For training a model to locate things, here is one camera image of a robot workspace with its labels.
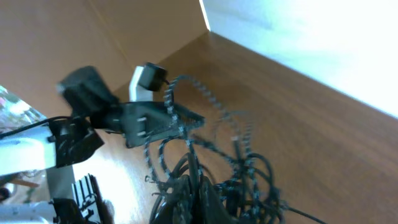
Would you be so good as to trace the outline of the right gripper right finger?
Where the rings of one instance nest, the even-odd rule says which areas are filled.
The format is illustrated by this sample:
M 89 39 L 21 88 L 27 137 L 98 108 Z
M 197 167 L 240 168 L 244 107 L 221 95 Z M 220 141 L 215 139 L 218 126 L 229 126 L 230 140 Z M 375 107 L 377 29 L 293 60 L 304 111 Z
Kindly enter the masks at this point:
M 236 224 L 220 201 L 208 177 L 202 179 L 200 188 L 200 215 L 205 224 Z

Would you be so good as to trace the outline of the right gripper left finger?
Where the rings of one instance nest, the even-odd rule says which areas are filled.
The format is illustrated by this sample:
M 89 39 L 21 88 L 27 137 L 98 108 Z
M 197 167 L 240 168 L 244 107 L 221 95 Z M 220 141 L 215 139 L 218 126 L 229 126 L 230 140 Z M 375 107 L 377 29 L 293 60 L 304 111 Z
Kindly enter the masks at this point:
M 150 224 L 191 223 L 193 220 L 193 194 L 188 175 L 166 182 L 171 193 L 157 192 L 157 199 L 150 213 Z

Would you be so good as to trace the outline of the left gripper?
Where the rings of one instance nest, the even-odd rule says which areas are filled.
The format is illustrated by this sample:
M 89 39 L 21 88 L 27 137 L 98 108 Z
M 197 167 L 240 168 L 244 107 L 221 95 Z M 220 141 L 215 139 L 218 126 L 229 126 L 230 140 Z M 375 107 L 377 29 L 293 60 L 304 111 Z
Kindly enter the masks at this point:
M 162 102 L 138 101 L 120 104 L 120 127 L 126 147 L 143 145 L 146 134 L 151 140 L 179 136 L 179 127 L 188 131 L 200 128 L 205 118 L 188 108 L 174 104 L 172 112 Z

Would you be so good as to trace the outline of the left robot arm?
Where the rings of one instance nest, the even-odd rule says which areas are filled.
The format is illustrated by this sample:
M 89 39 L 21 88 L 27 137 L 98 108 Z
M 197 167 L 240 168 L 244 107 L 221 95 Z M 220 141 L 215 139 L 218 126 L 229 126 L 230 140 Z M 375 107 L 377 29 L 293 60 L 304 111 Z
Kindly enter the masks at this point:
M 56 116 L 1 134 L 1 180 L 30 170 L 63 168 L 89 159 L 104 141 L 99 131 L 119 134 L 127 148 L 142 147 L 149 168 L 146 181 L 158 188 L 151 211 L 151 223 L 195 223 L 201 220 L 200 167 L 189 150 L 167 180 L 156 173 L 149 146 L 154 141 L 166 145 L 172 140 L 192 144 L 189 132 L 203 125 L 199 114 L 176 104 L 167 88 L 164 101 L 154 101 L 153 93 L 167 83 L 167 71 L 153 63 L 135 69 L 128 102 L 114 96 L 97 69 L 91 65 L 71 72 L 58 90 L 72 108 L 70 116 Z

